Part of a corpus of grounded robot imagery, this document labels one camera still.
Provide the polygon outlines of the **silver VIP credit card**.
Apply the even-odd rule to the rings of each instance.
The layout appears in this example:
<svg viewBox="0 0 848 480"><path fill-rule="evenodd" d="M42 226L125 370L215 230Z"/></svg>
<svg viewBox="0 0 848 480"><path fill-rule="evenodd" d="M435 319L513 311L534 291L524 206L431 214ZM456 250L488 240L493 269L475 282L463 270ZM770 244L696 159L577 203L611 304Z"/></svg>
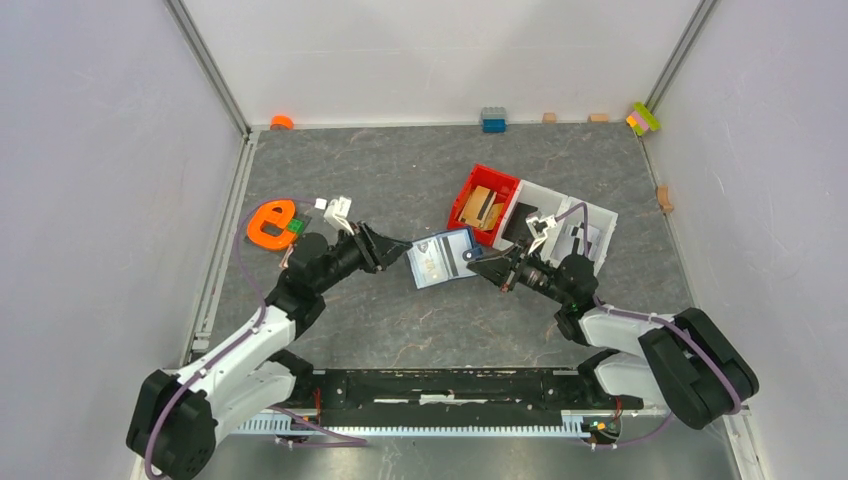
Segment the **silver VIP credit card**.
<svg viewBox="0 0 848 480"><path fill-rule="evenodd" d="M441 284L456 277L451 259L443 250L443 242L435 237L413 243L407 252L415 285L418 289Z"/></svg>

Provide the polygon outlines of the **navy blue card holder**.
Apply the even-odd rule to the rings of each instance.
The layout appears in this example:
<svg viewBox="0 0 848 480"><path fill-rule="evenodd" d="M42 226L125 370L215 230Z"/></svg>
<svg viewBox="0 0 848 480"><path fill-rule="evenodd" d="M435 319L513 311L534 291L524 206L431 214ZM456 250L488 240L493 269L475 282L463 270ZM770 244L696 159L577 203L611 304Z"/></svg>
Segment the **navy blue card holder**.
<svg viewBox="0 0 848 480"><path fill-rule="evenodd" d="M425 289L476 276L468 264L482 253L472 229L466 226L416 240L406 255L415 287Z"/></svg>

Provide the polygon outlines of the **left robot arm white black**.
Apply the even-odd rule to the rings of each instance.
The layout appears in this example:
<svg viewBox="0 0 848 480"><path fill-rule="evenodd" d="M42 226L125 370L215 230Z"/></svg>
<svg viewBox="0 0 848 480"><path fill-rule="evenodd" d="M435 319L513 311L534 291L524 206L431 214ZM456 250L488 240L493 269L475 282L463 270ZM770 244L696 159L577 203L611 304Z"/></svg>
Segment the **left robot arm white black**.
<svg viewBox="0 0 848 480"><path fill-rule="evenodd" d="M193 479L216 447L262 410L285 402L306 405L313 379L275 361L326 307L324 294L351 274L386 270L412 242L374 231L364 222L341 230L335 244L302 235L256 312L226 340L174 373L155 370L142 382L126 445L150 479Z"/></svg>

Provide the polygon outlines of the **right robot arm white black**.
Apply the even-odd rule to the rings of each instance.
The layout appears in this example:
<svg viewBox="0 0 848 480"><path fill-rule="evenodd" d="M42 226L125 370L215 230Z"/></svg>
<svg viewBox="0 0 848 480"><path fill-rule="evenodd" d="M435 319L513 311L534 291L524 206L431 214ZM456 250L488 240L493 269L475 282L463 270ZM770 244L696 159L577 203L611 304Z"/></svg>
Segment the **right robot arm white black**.
<svg viewBox="0 0 848 480"><path fill-rule="evenodd" d="M583 254L554 265L515 244L467 267L503 292L523 285L556 302L563 337L600 349L600 356L583 363L588 374L577 382L580 400L591 408L616 396L639 398L700 430L738 413L760 390L754 370L705 311L641 313L605 303L596 294L594 263Z"/></svg>

